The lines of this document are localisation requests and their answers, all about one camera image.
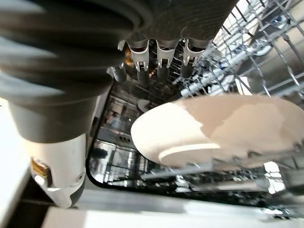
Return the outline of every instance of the dishwasher rack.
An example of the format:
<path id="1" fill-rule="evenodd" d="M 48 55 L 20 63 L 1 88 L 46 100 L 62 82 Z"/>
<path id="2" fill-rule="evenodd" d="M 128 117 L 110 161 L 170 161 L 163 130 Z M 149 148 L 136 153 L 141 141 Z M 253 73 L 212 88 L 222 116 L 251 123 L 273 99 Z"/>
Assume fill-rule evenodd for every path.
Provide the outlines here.
<path id="1" fill-rule="evenodd" d="M 300 12 L 301 9 L 304 9 L 303 1 L 239 1 L 213 42 L 200 57 L 192 77 L 179 77 L 173 84 L 182 82 L 184 88 L 180 93 L 183 97 L 220 95 L 237 91 L 243 95 L 284 96 L 301 105 L 299 100 L 302 100 L 304 88 L 304 15 Z M 285 68 L 276 81 L 271 81 L 276 75 L 271 71 L 267 72 L 269 69 L 265 68 L 273 61 Z M 255 162 L 264 163 L 294 156 L 302 150 L 302 145 L 295 144 L 288 151 L 266 152 L 263 156 L 248 152 L 247 158 L 244 159 L 232 157 L 229 161 L 213 160 L 186 168 L 165 168 L 162 171 L 142 174 L 141 178 L 149 180 L 250 167 Z"/>
<path id="2" fill-rule="evenodd" d="M 192 76 L 185 79 L 176 73 L 180 70 L 180 66 L 176 64 L 181 60 L 174 57 L 176 61 L 173 60 L 168 83 L 179 89 L 182 98 L 237 92 L 242 95 L 284 97 L 304 108 L 304 15 L 301 9 L 304 9 L 302 0 L 240 0 L 199 58 Z M 186 40 L 181 40 L 176 52 L 181 52 L 185 43 Z M 141 99 L 162 104 L 159 97 L 154 98 L 147 90 L 138 89 L 139 87 L 132 84 L 114 86 L 110 94 L 114 101 L 110 102 L 106 112 L 124 110 L 123 113 L 132 113 L 132 118 L 126 117 L 126 120 L 131 122 L 127 125 L 131 125 L 136 119 L 134 116 L 137 115 L 137 98 L 128 95 L 130 90 L 133 91 L 133 95 L 135 90 L 137 95 L 144 95 Z M 214 180 L 253 181 L 265 177 L 266 171 L 264 167 L 252 169 L 252 164 L 275 161 L 280 168 L 288 168 L 280 159 L 297 156 L 304 150 L 302 145 L 295 144 L 288 151 L 269 151 L 264 155 L 248 152 L 247 157 L 242 159 L 232 157 L 229 161 L 212 160 L 205 164 L 190 164 L 175 169 L 144 158 L 137 152 L 127 132 L 109 129 L 104 122 L 100 126 L 99 134 L 100 137 L 95 141 L 93 148 L 102 151 L 99 153 L 99 156 L 102 154 L 102 162 L 97 162 L 100 158 L 93 156 L 87 160 L 91 166 L 88 169 L 92 171 L 94 184 L 97 186 L 143 190 L 145 193 L 207 201 L 212 197 L 217 200 L 233 199 L 236 195 L 236 199 L 244 198 L 246 205 L 253 202 L 252 206 L 259 205 L 256 201 L 264 202 L 265 192 L 250 193 L 252 195 L 247 195 L 244 191 L 231 192 L 232 195 L 227 192 L 199 195 L 195 188 L 189 188 L 189 183 L 196 187 L 201 184 L 202 179 L 211 184 Z M 110 139 L 110 135 L 113 135 L 113 138 L 119 135 L 119 139 L 114 141 Z"/>
<path id="3" fill-rule="evenodd" d="M 185 88 L 180 91 L 181 95 L 188 97 L 200 94 L 200 90 L 208 84 L 213 84 L 214 87 L 209 94 L 226 93 L 227 82 L 225 84 L 220 79 L 227 77 L 231 78 L 228 82 L 230 86 L 235 83 L 241 94 L 283 96 L 291 92 L 301 92 L 304 88 L 301 83 L 304 76 L 304 53 L 301 50 L 304 16 L 299 12 L 300 8 L 303 8 L 301 1 L 241 0 L 201 56 L 190 79 L 192 82 L 183 81 Z M 288 75 L 281 81 L 269 83 L 270 76 L 264 68 L 274 58 L 280 58 L 277 61 L 284 65 Z M 296 66 L 290 63 L 291 59 L 296 61 Z M 242 63 L 246 61 L 250 61 L 251 66 L 242 70 Z M 250 78 L 250 73 L 254 71 L 255 78 Z M 248 79 L 258 81 L 259 89 L 251 88 Z"/>

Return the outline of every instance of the metal rack tine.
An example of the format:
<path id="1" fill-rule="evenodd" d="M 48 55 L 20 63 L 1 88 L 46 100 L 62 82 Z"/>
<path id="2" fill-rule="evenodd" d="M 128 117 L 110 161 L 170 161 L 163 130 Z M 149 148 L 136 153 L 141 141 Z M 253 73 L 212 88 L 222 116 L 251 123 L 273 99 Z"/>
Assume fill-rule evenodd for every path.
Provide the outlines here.
<path id="1" fill-rule="evenodd" d="M 262 4 L 263 7 L 265 7 L 263 0 L 260 0 L 260 3 Z"/>
<path id="2" fill-rule="evenodd" d="M 243 18 L 243 20 L 244 20 L 245 22 L 247 22 L 247 19 L 245 18 L 244 14 L 242 14 L 242 12 L 241 12 L 241 10 L 239 9 L 239 7 L 236 5 L 235 8 L 236 8 L 236 10 L 238 11 L 238 13 L 241 15 L 241 17 Z"/>
<path id="3" fill-rule="evenodd" d="M 222 25 L 222 28 L 223 28 L 229 35 L 231 35 L 231 33 L 228 31 L 228 29 L 227 29 L 224 25 Z"/>
<path id="4" fill-rule="evenodd" d="M 295 55 L 301 61 L 302 65 L 304 65 L 304 59 L 301 57 L 299 51 L 296 49 L 296 47 L 294 46 L 294 44 L 291 42 L 289 36 L 286 33 L 283 33 L 282 37 L 288 43 L 288 45 L 290 46 L 290 48 L 294 51 Z"/>

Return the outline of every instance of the metal wire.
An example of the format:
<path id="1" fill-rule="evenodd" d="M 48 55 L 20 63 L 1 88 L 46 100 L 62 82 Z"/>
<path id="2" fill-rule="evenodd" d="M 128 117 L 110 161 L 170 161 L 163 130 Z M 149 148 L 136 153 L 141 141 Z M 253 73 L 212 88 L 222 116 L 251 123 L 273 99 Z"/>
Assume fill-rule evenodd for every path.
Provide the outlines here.
<path id="1" fill-rule="evenodd" d="M 209 51 L 205 51 L 207 54 L 203 54 L 198 60 L 197 69 L 207 61 L 209 70 L 203 73 L 201 70 L 194 70 L 192 77 L 183 82 L 182 96 L 197 95 L 198 91 L 210 85 L 211 81 L 214 82 L 213 87 L 218 87 L 216 94 L 225 93 L 227 84 L 237 83 L 226 81 L 224 84 L 225 80 L 219 80 L 226 75 L 232 75 L 233 80 L 237 79 L 241 84 L 241 87 L 238 87 L 240 93 L 246 89 L 252 94 L 273 96 L 282 95 L 280 91 L 286 94 L 302 90 L 304 48 L 301 49 L 300 46 L 304 41 L 304 30 L 301 27 L 304 17 L 299 17 L 297 9 L 304 9 L 303 1 L 241 0 L 209 46 Z M 295 35 L 291 34 L 290 31 L 294 29 L 301 34 L 300 41 L 299 37 L 295 39 Z M 283 48 L 280 40 L 286 43 Z M 222 53 L 220 60 L 214 60 L 212 53 L 215 50 Z M 282 70 L 282 80 L 277 80 L 277 75 L 272 75 L 269 70 L 272 69 L 270 62 L 274 61 L 281 61 L 280 67 L 284 67 L 287 72 L 287 75 L 283 75 Z M 293 64 L 295 61 L 300 65 L 297 68 Z M 255 72 L 260 80 L 252 78 Z M 181 79 L 177 78 L 173 84 L 179 81 Z"/>

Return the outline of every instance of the dishwasher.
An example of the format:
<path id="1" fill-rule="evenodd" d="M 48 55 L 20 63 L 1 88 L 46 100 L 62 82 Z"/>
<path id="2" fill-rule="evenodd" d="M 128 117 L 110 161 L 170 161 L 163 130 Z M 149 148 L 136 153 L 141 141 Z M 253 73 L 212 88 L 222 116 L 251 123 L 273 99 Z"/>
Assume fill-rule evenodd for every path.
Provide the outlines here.
<path id="1" fill-rule="evenodd" d="M 303 9 L 303 1 L 240 0 L 188 78 L 180 73 L 187 39 L 178 41 L 167 77 L 158 74 L 166 69 L 158 68 L 157 41 L 148 41 L 149 84 L 144 86 L 137 82 L 129 46 L 122 43 L 127 79 L 114 82 L 106 103 L 102 102 L 102 113 L 95 119 L 86 160 L 89 180 L 100 188 L 260 207 L 282 218 L 302 217 L 301 145 L 294 145 L 278 158 L 262 155 L 264 163 L 255 167 L 239 161 L 239 166 L 229 170 L 206 171 L 202 164 L 176 169 L 140 154 L 131 126 L 159 105 L 200 96 L 258 94 L 284 98 L 304 108 Z M 108 73 L 119 78 L 113 67 Z M 248 157 L 254 159 L 254 154 L 248 153 Z"/>
<path id="2" fill-rule="evenodd" d="M 302 0 L 0 1 L 0 96 L 29 148 L 30 185 L 55 204 L 28 188 L 23 202 L 304 217 L 303 10 Z M 216 138 L 242 150 L 194 142 L 214 118 Z"/>

